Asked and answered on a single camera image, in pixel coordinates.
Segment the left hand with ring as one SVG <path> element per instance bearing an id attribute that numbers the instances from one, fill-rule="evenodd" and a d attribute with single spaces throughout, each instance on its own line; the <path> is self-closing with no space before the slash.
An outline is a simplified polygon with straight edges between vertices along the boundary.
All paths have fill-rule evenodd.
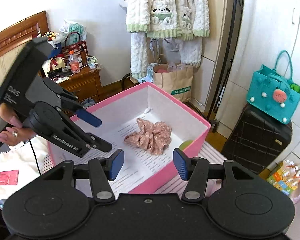
<path id="1" fill-rule="evenodd" d="M 7 127 L 0 132 L 0 142 L 7 144 L 8 146 L 15 146 L 22 141 L 28 141 L 37 134 L 30 128 L 23 128 L 17 114 L 13 108 L 2 103 L 0 105 L 0 117 L 12 127 Z"/>

